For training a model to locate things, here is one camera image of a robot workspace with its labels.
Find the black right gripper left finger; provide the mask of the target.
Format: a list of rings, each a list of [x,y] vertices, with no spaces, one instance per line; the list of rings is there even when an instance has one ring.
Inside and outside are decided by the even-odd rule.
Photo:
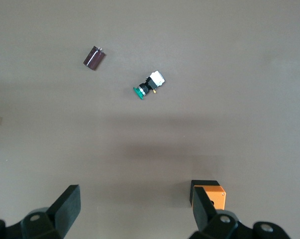
[[[81,210],[79,185],[70,185],[45,211],[35,211],[21,221],[24,239],[63,239]]]

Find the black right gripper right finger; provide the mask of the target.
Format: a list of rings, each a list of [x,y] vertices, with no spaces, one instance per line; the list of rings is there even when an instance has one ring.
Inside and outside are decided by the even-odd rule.
[[[229,212],[216,210],[203,187],[194,187],[192,209],[198,231],[192,239],[233,239],[238,220]]]

